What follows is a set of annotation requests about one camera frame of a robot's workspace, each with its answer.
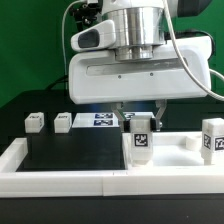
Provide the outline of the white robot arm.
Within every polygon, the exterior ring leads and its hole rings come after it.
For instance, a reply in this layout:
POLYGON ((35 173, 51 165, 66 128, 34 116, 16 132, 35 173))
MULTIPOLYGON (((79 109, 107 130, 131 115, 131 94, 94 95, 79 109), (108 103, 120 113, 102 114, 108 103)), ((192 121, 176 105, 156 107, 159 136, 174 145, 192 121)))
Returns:
POLYGON ((71 38, 69 94, 76 104, 109 103, 123 131, 129 101, 204 97, 211 90, 207 36, 178 38, 163 26, 202 13, 212 0, 102 0, 101 21, 71 38))

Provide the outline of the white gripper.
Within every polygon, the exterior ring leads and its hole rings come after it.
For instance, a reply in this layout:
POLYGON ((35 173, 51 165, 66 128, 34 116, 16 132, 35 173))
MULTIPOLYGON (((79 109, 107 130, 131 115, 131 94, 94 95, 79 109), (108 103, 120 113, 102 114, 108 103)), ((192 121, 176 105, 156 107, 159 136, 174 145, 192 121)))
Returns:
POLYGON ((206 95, 185 72, 175 48, 179 49, 193 76, 209 88, 211 40, 201 36, 169 41, 155 48, 154 57, 146 61, 118 62, 112 50, 80 53, 72 58, 69 66, 70 98, 77 104, 116 102, 111 104, 111 110, 122 132, 130 131, 122 102, 157 100, 158 111, 150 124, 152 130, 160 130, 167 100, 159 99, 206 95))

